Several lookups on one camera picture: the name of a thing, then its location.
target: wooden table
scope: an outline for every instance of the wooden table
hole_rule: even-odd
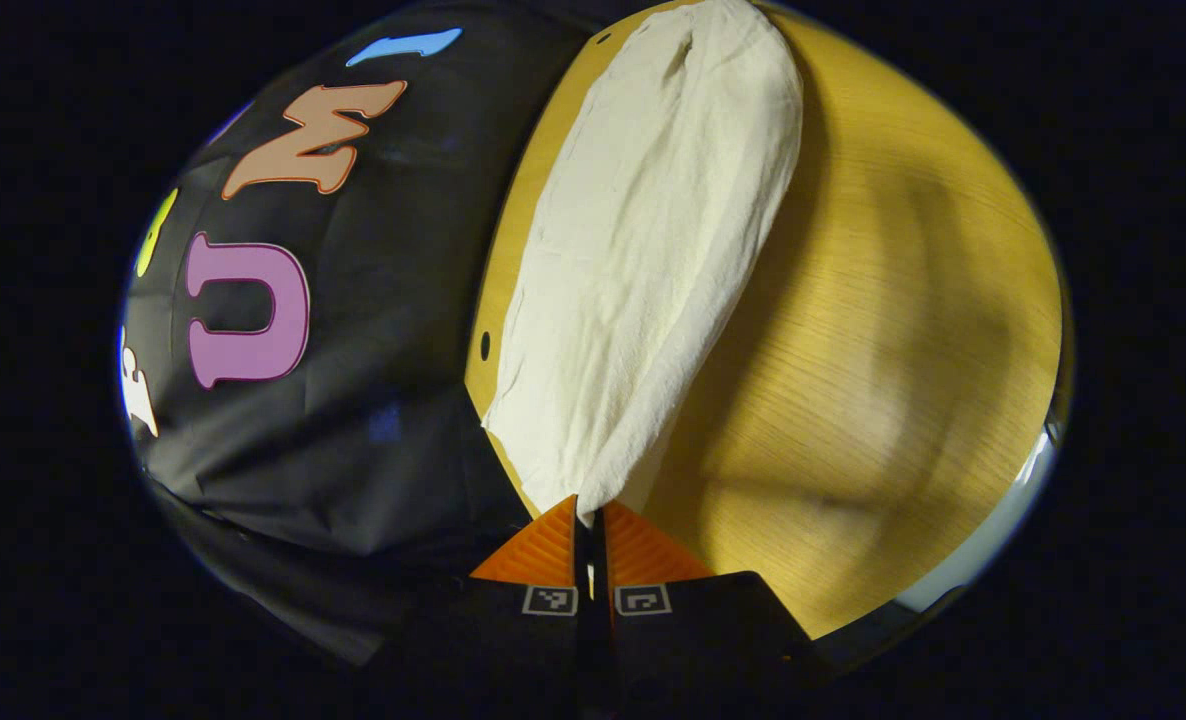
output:
[[[465,372],[479,414],[535,202],[585,91],[645,17],[677,5],[594,36],[530,138],[474,325],[493,348],[483,359],[471,343]],[[718,573],[761,573],[818,637],[935,568],[1015,479],[1056,386],[1059,275],[1024,192],[954,111],[829,28],[761,9],[802,74],[801,159],[643,515]]]

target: round wooden tabletop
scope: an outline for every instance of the round wooden tabletop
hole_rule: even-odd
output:
[[[594,36],[535,127],[485,268],[485,359],[470,343],[479,414],[585,91],[643,19],[683,4]],[[759,8],[805,88],[798,168],[643,515],[718,573],[761,573],[818,637],[936,568],[1012,486],[1056,387],[1059,270],[1024,191],[954,111],[829,28]]]

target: white paper towel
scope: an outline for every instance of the white paper towel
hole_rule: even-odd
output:
[[[640,510],[798,160],[802,81],[745,0],[649,17],[535,206],[483,419],[538,510]]]

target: black background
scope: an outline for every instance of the black background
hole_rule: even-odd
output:
[[[0,4],[0,716],[342,716],[135,484],[117,297],[165,183],[396,4]],[[1060,243],[1078,377],[1035,515],[821,714],[1186,715],[1186,4],[797,4],[958,110]]]

